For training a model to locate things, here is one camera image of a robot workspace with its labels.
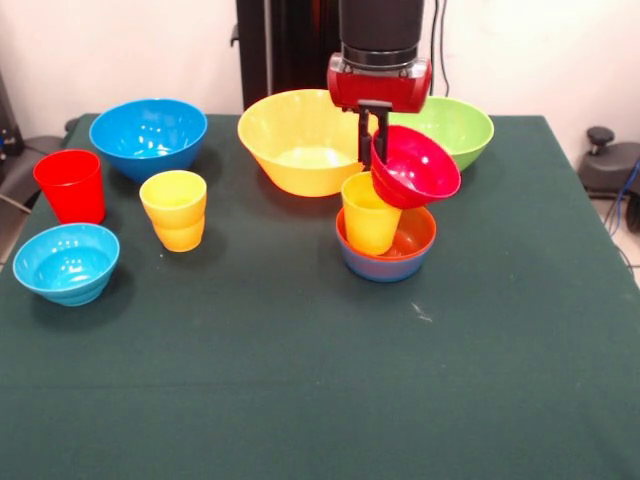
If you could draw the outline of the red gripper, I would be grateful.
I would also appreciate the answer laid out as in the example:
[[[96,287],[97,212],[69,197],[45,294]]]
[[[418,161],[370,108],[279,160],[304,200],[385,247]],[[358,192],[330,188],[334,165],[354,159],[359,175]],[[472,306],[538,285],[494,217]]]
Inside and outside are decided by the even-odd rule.
[[[417,58],[401,69],[364,70],[347,63],[340,53],[331,55],[327,85],[332,102],[340,108],[358,110],[358,161],[371,165],[369,117],[371,109],[381,106],[393,112],[418,113],[424,106],[432,79],[432,65]],[[388,109],[377,109],[378,133],[375,150],[380,160],[387,159]]]

